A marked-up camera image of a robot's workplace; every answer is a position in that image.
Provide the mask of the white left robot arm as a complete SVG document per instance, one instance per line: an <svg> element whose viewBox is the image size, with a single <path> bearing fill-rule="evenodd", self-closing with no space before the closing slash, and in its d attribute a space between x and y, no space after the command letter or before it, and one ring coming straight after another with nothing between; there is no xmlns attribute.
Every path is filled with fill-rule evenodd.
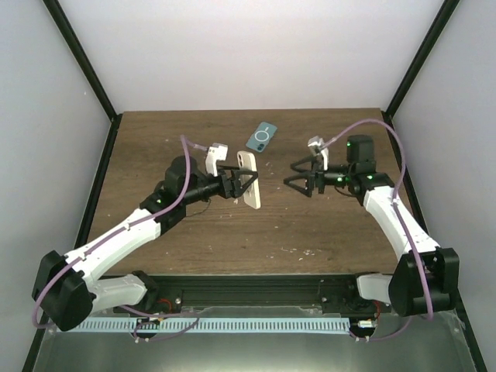
<svg viewBox="0 0 496 372"><path fill-rule="evenodd" d="M142 271L104 279L103 274L141 246L174 228L187 207L215 196L242 198L254 209L261 206L257 161L239 151L237 166L221 166L204 174L190 156L176 157L164 179L131 215L90 243L64 255L52 250L40 261L32 297L37 310L61 331L79 326L89 315L129 306L140 314L158 304L157 286Z"/></svg>

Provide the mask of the teal phone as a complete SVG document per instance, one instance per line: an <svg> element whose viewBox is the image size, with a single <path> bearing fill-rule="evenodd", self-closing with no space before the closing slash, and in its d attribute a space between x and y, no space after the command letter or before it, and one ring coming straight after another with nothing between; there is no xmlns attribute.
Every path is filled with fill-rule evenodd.
<svg viewBox="0 0 496 372"><path fill-rule="evenodd" d="M248 149L258 153L264 152L277 132L277 127L269 122L261 122L246 142Z"/></svg>

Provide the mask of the cream phone case with ring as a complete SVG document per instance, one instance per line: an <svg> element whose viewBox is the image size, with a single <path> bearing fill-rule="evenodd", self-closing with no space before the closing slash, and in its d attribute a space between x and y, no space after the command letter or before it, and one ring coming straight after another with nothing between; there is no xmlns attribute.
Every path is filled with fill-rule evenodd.
<svg viewBox="0 0 496 372"><path fill-rule="evenodd" d="M256 158L253 153L241 150L237 152L237 161L243 201L253 209L260 209L261 197Z"/></svg>

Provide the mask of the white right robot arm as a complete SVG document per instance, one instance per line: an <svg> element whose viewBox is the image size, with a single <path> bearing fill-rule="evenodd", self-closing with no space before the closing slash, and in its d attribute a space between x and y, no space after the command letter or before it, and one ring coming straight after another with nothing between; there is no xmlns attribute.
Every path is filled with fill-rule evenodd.
<svg viewBox="0 0 496 372"><path fill-rule="evenodd" d="M371 214L391 244L398 264L393 274L361 274L344 293L346 307L362 312L372 301L390 305L400 316L429 315L455 308L460 259L442 248L413 218L386 173L377 171L371 136L346 141L346 163L331 164L324 139L308 141L310 156L291 164L284 184L307 197L328 186L347 189Z"/></svg>

